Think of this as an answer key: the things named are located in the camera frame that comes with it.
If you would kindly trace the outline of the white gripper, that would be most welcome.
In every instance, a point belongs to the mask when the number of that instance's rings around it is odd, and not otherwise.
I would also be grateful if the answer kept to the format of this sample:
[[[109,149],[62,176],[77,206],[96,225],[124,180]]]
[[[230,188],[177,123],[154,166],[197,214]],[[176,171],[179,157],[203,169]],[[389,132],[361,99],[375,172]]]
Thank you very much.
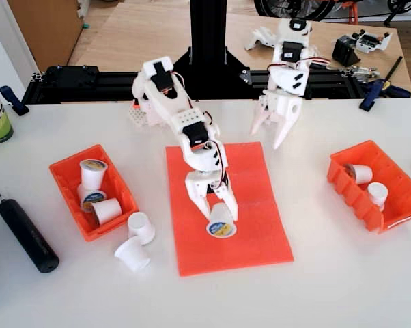
[[[220,171],[189,172],[186,176],[185,185],[189,198],[208,221],[210,221],[211,215],[210,204],[207,199],[208,189],[211,189],[220,200],[216,205],[224,208],[232,221],[238,220],[236,197],[229,183],[221,177]]]
[[[250,134],[254,135],[267,119],[277,123],[273,148],[277,149],[298,121],[303,99],[282,90],[264,90],[255,105]]]

